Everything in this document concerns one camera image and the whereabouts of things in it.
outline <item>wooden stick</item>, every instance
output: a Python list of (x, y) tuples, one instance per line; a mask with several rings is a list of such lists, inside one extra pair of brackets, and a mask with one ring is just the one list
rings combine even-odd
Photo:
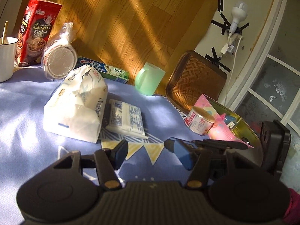
[(5, 26), (4, 26), (4, 30), (3, 30), (3, 35), (2, 35), (2, 42), (1, 42), (1, 45), (3, 45), (3, 44), (4, 44), (4, 41), (5, 41), (7, 26), (8, 26), (8, 21), (5, 22)]

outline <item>wire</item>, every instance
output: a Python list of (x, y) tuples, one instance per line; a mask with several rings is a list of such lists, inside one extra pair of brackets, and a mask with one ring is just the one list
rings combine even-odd
[(227, 84), (227, 87), (226, 87), (226, 95), (225, 95), (225, 103), (224, 103), (224, 106), (225, 106), (225, 107), (226, 107), (226, 101), (227, 101), (227, 94), (228, 94), (229, 83), (230, 83), (230, 81), (231, 81), (233, 69), (234, 69), (234, 66), (235, 66), (235, 64), (236, 64), (236, 54), (237, 54), (237, 52), (238, 52), (238, 49), (239, 49), (240, 42), (241, 42), (242, 38), (243, 38), (243, 37), (240, 36), (240, 39), (239, 39), (239, 41), (238, 41), (238, 46), (236, 47), (236, 51), (235, 51), (235, 54), (234, 54), (233, 66), (232, 66), (231, 74), (230, 74), (229, 81), (228, 81), (228, 84)]
[(7, 2), (8, 2), (8, 0), (6, 0), (5, 5), (4, 5), (3, 9), (2, 9), (2, 12), (1, 12), (1, 15), (0, 15), (0, 19), (2, 18), (2, 15), (3, 15), (4, 9), (5, 9), (6, 5), (7, 5)]
[(230, 48), (230, 38), (231, 38), (231, 36), (232, 36), (232, 33), (229, 33), (228, 39), (227, 39), (228, 48)]

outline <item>table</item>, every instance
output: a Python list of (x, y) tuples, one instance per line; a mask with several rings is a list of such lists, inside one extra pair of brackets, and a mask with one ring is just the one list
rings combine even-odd
[[(201, 140), (189, 130), (176, 108), (164, 97), (145, 96), (133, 86), (106, 80), (108, 99), (115, 99), (141, 108), (148, 142), (163, 143), (170, 137)], [(0, 83), (0, 221), (1, 225), (20, 223), (23, 218), (16, 204), (19, 187), (29, 178), (71, 150), (92, 154), (100, 144), (58, 136), (43, 130), (43, 107), (60, 82), (45, 78), (40, 67), (23, 68)], [(100, 136), (108, 138), (102, 132)], [(111, 139), (117, 135), (109, 134)], [(85, 171), (91, 179), (94, 171)], [(144, 147), (125, 161), (117, 172), (126, 181), (178, 180), (185, 183), (189, 171), (176, 156), (163, 149), (152, 165)]]

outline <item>woven tray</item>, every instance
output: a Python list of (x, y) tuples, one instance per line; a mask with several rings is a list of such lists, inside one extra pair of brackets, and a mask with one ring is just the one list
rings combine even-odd
[(166, 86), (173, 105), (188, 113), (201, 94), (217, 101), (227, 79), (219, 67), (194, 51), (185, 52)]

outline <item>wooden floor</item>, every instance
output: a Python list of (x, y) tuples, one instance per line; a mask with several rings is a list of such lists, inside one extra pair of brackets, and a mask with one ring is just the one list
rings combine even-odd
[[(164, 94), (180, 56), (205, 35), (218, 0), (50, 0), (63, 5), (52, 33), (73, 21), (78, 55), (127, 70), (130, 83), (145, 62), (166, 71)], [(28, 0), (23, 0), (14, 32)]]

